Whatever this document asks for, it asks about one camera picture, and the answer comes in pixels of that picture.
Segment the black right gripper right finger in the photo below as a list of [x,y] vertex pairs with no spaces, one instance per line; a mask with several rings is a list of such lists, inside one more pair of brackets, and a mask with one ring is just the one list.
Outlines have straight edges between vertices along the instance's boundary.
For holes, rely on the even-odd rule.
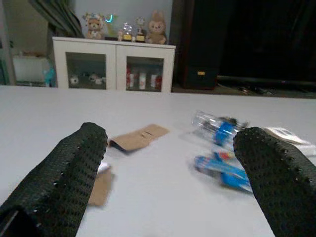
[[235,156],[276,237],[316,235],[316,167],[294,145],[261,128],[239,131]]

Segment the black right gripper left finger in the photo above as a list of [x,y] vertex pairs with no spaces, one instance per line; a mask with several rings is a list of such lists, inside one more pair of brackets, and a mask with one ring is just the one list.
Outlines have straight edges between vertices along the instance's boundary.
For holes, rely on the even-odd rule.
[[0,206],[0,235],[76,236],[107,139],[105,129],[92,122],[63,138]]

